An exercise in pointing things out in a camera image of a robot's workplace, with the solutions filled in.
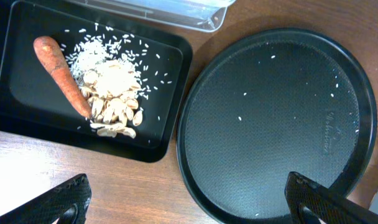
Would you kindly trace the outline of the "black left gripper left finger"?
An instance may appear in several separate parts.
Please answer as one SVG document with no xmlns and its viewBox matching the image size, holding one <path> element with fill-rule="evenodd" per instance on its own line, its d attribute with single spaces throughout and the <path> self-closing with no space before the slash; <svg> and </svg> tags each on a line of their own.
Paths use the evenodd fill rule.
<svg viewBox="0 0 378 224">
<path fill-rule="evenodd" d="M 60 185 L 0 216 L 0 223 L 84 223 L 91 202 L 86 174 Z"/>
</svg>

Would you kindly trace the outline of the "orange carrot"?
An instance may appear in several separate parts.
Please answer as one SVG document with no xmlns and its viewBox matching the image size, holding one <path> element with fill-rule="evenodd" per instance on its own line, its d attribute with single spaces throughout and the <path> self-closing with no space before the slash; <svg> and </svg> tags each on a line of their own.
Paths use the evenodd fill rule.
<svg viewBox="0 0 378 224">
<path fill-rule="evenodd" d="M 72 107 L 85 118 L 92 116 L 89 103 L 74 81 L 59 44 L 49 36 L 41 36 L 33 43 L 35 54 L 44 69 L 53 78 Z"/>
</svg>

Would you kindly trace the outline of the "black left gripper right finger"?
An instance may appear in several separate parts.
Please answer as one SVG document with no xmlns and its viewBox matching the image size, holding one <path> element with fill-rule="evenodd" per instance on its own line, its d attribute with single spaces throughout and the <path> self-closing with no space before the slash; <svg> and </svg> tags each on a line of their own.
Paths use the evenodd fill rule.
<svg viewBox="0 0 378 224">
<path fill-rule="evenodd" d="M 378 223 L 377 214 L 298 172 L 288 174 L 285 198 L 293 223 Z"/>
</svg>

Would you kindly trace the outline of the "rice and nut shells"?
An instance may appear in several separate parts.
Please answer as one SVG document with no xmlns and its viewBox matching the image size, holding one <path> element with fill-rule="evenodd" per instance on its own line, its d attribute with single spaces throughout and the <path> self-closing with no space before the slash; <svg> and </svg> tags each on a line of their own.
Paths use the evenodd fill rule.
<svg viewBox="0 0 378 224">
<path fill-rule="evenodd" d="M 58 42 L 91 108 L 93 134 L 161 137 L 176 82 L 174 50 L 97 22 L 65 26 Z"/>
</svg>

